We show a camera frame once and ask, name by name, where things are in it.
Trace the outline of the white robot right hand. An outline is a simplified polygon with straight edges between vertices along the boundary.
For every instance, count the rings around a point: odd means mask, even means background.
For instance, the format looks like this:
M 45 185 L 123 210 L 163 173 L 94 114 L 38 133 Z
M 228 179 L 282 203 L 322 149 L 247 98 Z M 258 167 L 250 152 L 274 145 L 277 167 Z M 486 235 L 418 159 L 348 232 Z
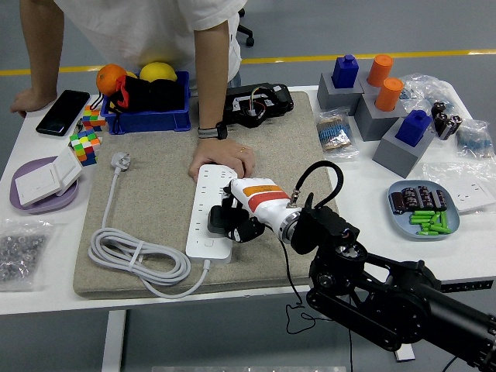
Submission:
M 227 237 L 238 243 L 255 239 L 266 227 L 289 243 L 301 212 L 270 178 L 232 179 L 223 188 L 222 207 L 246 211 L 241 222 L 227 229 Z

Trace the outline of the person's left hand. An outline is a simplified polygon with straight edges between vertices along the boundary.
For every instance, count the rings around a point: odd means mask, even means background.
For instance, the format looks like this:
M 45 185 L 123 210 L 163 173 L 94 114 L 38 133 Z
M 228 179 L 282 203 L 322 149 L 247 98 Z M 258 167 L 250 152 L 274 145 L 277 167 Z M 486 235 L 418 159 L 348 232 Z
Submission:
M 188 175 L 198 180 L 200 167 L 205 164 L 225 165 L 238 177 L 250 177 L 255 168 L 255 155 L 250 146 L 232 139 L 200 139 L 188 169 Z

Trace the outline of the person's right hand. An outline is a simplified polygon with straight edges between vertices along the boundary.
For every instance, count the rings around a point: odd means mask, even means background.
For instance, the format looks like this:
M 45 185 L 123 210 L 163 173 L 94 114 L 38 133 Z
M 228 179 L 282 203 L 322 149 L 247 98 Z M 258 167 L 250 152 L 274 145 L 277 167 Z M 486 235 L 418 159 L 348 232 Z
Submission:
M 35 112 L 45 108 L 57 98 L 57 91 L 38 92 L 32 88 L 18 93 L 10 106 L 11 113 L 17 113 L 23 118 L 28 112 Z

